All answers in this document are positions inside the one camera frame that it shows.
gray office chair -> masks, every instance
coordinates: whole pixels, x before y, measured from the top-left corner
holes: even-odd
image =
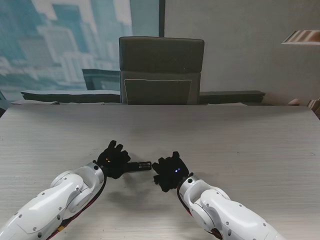
[[[120,37],[121,102],[198,104],[204,47],[201,39]]]

gray wall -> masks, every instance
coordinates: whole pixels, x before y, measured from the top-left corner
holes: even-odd
[[[319,0],[166,0],[165,36],[205,40],[202,92],[260,90],[272,104],[319,98],[320,46],[281,44],[319,29]]]

city skyline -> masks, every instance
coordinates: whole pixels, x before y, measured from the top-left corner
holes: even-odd
[[[119,70],[118,38],[133,35],[130,2],[4,0],[0,34],[7,100],[26,89],[86,90],[82,69]]]

table surface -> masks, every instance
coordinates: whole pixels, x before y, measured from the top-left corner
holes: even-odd
[[[179,151],[189,169],[287,239],[320,236],[320,124],[306,107],[21,105],[0,118],[0,224],[111,140],[133,161]],[[108,179],[55,240],[212,240],[154,171]]]

sky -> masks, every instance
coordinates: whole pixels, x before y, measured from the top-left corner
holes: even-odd
[[[119,22],[126,25],[131,25],[131,10],[130,0],[105,0],[113,1],[115,7],[116,18]],[[92,30],[96,33],[97,28],[95,19],[91,9],[90,0],[32,0],[36,10],[39,13],[44,13],[49,19],[56,20],[56,14],[52,7],[52,4],[73,4],[78,5],[82,20],[91,25]]]

